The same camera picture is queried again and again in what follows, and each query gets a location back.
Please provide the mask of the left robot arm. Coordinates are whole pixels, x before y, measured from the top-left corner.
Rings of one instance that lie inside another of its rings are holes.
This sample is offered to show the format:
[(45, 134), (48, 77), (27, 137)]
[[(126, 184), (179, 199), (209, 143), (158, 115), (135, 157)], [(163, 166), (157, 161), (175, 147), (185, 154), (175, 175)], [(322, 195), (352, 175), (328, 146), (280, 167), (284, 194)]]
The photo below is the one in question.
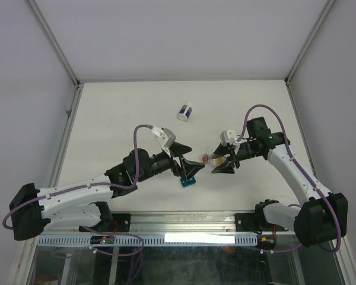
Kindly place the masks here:
[(153, 155), (137, 148), (119, 165), (86, 182), (54, 188), (25, 184), (10, 202), (3, 225), (16, 241), (35, 238), (45, 230), (107, 230), (113, 221), (108, 200), (128, 195), (138, 183), (168, 170), (183, 183), (191, 181), (205, 166), (184, 157), (191, 150), (178, 142)]

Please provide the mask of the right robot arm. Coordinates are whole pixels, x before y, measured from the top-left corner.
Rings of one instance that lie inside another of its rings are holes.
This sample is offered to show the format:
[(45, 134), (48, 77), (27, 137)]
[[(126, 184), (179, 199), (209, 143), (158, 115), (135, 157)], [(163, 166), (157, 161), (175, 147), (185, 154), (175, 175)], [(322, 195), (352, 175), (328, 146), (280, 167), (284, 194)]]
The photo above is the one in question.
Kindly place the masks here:
[(213, 173), (233, 174), (244, 160), (263, 157), (284, 178), (298, 201), (290, 207), (266, 199), (255, 206), (253, 216), (244, 221), (245, 228), (255, 233), (277, 225), (293, 231), (305, 247), (335, 240), (347, 233), (348, 201), (342, 193), (334, 194), (300, 164), (284, 131), (271, 132), (263, 117), (246, 122), (249, 137), (241, 142), (233, 130), (220, 135), (215, 154), (225, 162)]

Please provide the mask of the clear pill bottle yellow capsules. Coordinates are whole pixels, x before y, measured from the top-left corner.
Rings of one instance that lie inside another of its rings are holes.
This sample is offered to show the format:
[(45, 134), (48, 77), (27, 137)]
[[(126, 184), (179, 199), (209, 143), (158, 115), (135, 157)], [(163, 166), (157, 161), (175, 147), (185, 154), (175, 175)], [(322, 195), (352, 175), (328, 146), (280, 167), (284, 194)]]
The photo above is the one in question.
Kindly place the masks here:
[(221, 166), (227, 165), (227, 158), (219, 154), (202, 154), (199, 156), (199, 161), (203, 163), (206, 167), (211, 167), (212, 169), (219, 168)]

